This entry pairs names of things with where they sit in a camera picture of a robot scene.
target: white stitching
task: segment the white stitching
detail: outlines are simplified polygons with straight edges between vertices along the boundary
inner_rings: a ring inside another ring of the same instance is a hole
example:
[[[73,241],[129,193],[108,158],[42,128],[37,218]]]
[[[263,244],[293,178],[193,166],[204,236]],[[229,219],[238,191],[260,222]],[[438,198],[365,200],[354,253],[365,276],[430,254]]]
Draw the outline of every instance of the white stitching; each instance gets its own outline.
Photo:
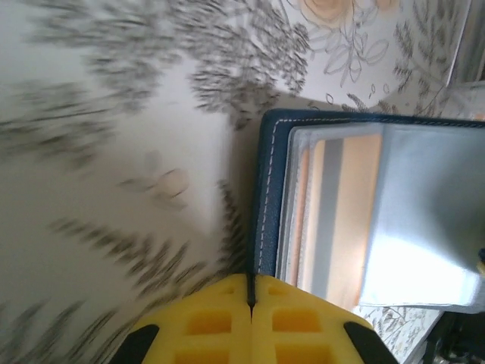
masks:
[[[273,171],[273,153],[274,153],[274,141],[275,141],[275,136],[274,134],[276,133],[277,126],[280,122],[288,122],[288,121],[349,121],[352,120],[351,118],[319,118],[319,119],[280,119],[278,120],[273,127],[273,132],[271,136],[271,152],[270,152],[270,166],[268,170],[268,178],[266,180],[266,196],[264,197],[264,209],[263,209],[263,223],[261,226],[261,239],[260,239],[260,248],[259,248],[259,262],[258,262],[258,273],[261,271],[261,263],[263,260],[263,247],[264,247],[264,228],[266,225],[266,212],[268,210],[268,194],[270,191],[270,182],[271,182],[271,172]],[[379,119],[379,118],[365,118],[365,119],[357,119],[356,121],[396,121],[396,119]],[[445,126],[453,126],[453,127],[461,127],[466,124],[460,124],[460,123],[447,123],[443,121],[427,121],[425,123],[423,122],[416,122],[416,123],[409,123],[409,124],[419,124],[419,125],[445,125]],[[482,127],[481,125],[469,125],[469,127]]]

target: yellow plastic object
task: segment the yellow plastic object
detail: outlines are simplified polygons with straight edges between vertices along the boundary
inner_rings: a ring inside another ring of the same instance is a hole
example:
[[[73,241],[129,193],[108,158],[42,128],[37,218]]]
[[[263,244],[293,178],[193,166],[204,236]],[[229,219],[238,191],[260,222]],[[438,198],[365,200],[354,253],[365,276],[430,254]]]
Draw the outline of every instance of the yellow plastic object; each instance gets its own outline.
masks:
[[[273,277],[256,281],[252,364],[361,364],[343,325],[364,319]]]
[[[132,332],[158,332],[136,364],[363,363],[344,324],[371,328],[364,319],[267,276],[251,316],[246,282],[230,276],[142,318]]]
[[[233,275],[142,318],[160,328],[142,364],[248,364],[251,312],[246,276]]]

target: floral wallpaper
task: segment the floral wallpaper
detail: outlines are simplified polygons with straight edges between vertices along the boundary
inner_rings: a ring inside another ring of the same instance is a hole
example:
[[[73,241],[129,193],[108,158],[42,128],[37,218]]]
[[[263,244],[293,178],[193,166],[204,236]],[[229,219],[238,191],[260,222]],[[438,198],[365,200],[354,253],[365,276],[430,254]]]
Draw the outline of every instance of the floral wallpaper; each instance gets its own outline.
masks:
[[[104,363],[243,269],[273,107],[461,116],[465,2],[2,0],[0,363]],[[439,316],[356,312],[403,361]]]

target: yellow flower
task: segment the yellow flower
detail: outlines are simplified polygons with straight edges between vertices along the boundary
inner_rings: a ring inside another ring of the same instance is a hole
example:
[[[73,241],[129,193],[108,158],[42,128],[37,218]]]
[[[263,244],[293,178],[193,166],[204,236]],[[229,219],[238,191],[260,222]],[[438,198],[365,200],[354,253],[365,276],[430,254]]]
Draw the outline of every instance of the yellow flower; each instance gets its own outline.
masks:
[[[302,14],[311,22],[338,27],[352,12],[354,0],[298,0]]]
[[[374,2],[381,11],[392,9],[399,4],[399,0],[374,0]]]

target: black rubber part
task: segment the black rubber part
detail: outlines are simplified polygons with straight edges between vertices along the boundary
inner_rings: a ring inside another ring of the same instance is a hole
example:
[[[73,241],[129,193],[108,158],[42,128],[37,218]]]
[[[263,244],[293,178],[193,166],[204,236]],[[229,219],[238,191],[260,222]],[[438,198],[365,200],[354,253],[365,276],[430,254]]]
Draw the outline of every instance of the black rubber part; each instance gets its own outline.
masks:
[[[109,364],[142,364],[159,330],[147,325],[129,334]]]
[[[364,364],[399,364],[374,330],[357,322],[343,324]]]

